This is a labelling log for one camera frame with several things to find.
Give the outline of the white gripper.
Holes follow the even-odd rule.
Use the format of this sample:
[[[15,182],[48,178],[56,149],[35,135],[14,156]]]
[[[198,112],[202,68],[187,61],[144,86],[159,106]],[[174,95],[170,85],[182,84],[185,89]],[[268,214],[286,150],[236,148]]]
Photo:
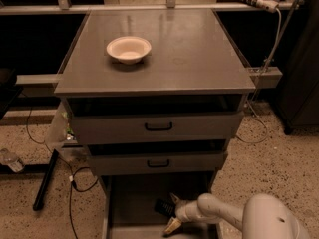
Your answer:
[[[197,206],[196,200],[181,200],[174,193],[169,194],[172,202],[176,205],[175,216],[172,217],[165,230],[163,231],[164,236],[168,236],[175,232],[182,223],[186,222],[198,222],[200,218],[200,211]]]

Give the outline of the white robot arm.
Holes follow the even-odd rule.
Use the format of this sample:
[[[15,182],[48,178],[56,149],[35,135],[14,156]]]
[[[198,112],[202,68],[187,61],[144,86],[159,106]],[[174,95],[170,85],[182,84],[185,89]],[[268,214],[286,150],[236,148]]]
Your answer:
[[[170,195],[175,204],[174,216],[164,235],[175,232],[183,223],[216,224],[221,220],[242,233],[242,239],[311,239],[307,229],[278,198],[264,193],[250,197],[243,208],[222,202],[211,193],[196,200]]]

